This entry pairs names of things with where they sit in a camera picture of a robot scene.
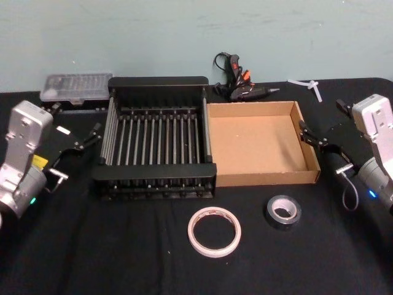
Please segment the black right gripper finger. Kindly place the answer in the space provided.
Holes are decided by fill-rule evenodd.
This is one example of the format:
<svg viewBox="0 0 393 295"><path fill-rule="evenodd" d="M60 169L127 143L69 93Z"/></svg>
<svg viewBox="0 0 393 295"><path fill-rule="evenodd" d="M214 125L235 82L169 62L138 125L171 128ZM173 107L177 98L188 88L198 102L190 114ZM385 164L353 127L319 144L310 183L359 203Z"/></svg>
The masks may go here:
<svg viewBox="0 0 393 295"><path fill-rule="evenodd" d="M352 106L345 101L338 99L335 102L337 109L342 112L346 117L352 117Z"/></svg>
<svg viewBox="0 0 393 295"><path fill-rule="evenodd" d="M299 121L300 139L314 148L323 148L328 145L327 138L317 136L303 120Z"/></svg>

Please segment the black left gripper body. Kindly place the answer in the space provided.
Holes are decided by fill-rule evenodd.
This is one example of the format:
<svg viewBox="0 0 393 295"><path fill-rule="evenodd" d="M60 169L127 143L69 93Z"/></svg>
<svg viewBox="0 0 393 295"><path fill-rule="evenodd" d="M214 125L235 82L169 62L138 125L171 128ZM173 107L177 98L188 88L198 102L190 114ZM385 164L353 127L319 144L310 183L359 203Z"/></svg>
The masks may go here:
<svg viewBox="0 0 393 295"><path fill-rule="evenodd" d="M43 172L49 182L57 179L66 179L60 170L61 162L69 157L81 156L85 151L78 151L74 143L81 143L70 130L62 126L53 126L48 137L36 149L33 155L33 165Z"/></svg>

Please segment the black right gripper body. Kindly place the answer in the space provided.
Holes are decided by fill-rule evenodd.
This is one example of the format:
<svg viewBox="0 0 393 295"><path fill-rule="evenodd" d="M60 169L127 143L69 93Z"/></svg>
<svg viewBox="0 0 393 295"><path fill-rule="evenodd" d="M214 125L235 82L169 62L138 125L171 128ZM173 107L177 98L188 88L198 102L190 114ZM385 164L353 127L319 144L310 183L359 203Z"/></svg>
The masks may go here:
<svg viewBox="0 0 393 295"><path fill-rule="evenodd" d="M338 153L351 162L356 173L369 160L369 142L358 131L353 121L330 127L324 134L329 144L338 146Z"/></svg>

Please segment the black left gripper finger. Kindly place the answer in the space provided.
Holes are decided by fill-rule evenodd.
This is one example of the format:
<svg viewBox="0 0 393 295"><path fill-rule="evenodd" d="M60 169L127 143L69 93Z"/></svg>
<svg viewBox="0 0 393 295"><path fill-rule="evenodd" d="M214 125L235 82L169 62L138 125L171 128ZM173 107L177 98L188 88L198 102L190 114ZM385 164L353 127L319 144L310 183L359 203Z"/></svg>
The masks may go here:
<svg viewBox="0 0 393 295"><path fill-rule="evenodd" d="M43 110L50 113L52 116L56 115L61 110L61 103L52 103L42 106Z"/></svg>
<svg viewBox="0 0 393 295"><path fill-rule="evenodd" d="M74 143L75 149L78 151L84 151L98 143L98 141L102 138L100 134L101 126L102 125L100 123L96 123L88 136L81 143Z"/></svg>

